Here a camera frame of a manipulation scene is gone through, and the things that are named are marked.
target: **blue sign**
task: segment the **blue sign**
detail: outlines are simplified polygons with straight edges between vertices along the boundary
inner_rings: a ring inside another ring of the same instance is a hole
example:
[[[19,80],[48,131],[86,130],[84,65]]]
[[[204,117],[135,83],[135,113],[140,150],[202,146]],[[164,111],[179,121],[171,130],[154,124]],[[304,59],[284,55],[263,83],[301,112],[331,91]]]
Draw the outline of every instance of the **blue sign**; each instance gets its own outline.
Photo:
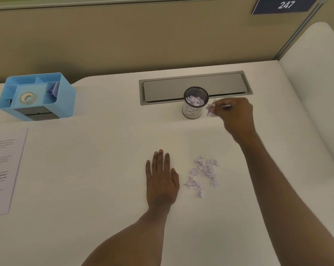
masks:
[[[252,15],[306,12],[317,0],[258,0]]]

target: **desk surface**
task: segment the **desk surface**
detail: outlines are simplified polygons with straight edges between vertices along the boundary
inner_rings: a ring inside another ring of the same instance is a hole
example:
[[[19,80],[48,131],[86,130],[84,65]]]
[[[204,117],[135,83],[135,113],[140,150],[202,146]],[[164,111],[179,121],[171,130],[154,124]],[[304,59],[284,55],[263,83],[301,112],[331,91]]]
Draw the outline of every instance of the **desk surface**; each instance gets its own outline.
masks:
[[[186,119],[182,102],[140,106],[138,80],[243,70],[256,128],[298,194],[334,235],[334,162],[276,61],[82,79],[74,116],[28,127],[9,214],[0,216],[0,265],[77,266],[147,209],[144,167],[171,154],[181,183],[200,154],[221,186],[205,197],[181,186],[165,228],[162,265],[279,265],[246,162],[218,118]]]

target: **mesh pencil cup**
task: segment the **mesh pencil cup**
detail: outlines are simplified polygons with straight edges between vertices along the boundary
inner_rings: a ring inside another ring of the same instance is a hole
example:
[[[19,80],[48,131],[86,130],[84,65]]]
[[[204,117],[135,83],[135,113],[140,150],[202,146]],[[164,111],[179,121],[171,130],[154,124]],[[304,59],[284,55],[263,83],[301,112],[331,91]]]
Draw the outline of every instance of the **mesh pencil cup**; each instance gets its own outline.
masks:
[[[189,96],[202,98],[204,104],[200,106],[191,105],[187,101],[187,98]],[[201,87],[190,87],[184,93],[184,104],[182,107],[182,113],[187,118],[194,120],[201,116],[202,109],[207,105],[208,102],[209,102],[209,94],[206,92],[205,89]]]

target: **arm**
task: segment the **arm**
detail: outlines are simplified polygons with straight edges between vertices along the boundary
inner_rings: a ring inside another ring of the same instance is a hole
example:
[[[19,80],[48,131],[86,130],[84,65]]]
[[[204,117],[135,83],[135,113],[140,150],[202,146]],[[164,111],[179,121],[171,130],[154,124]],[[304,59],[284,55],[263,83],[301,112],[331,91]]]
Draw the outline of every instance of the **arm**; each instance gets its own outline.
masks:
[[[231,104],[231,109],[222,109]],[[279,262],[334,265],[334,238],[296,194],[258,137],[253,108],[246,98],[227,98],[211,110],[224,121],[248,165],[264,223]]]
[[[161,264],[165,223],[179,190],[179,177],[170,170],[169,154],[155,152],[146,163],[148,211],[131,226],[100,244],[82,266],[158,266]]]

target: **desk organizer compartment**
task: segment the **desk organizer compartment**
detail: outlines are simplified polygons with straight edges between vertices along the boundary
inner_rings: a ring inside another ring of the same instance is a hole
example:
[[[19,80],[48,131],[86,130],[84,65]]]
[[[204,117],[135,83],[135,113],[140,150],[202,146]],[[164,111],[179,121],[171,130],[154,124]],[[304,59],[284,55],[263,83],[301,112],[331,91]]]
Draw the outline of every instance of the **desk organizer compartment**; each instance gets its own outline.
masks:
[[[53,120],[73,115],[76,90],[61,73],[10,76],[0,109],[24,121]]]

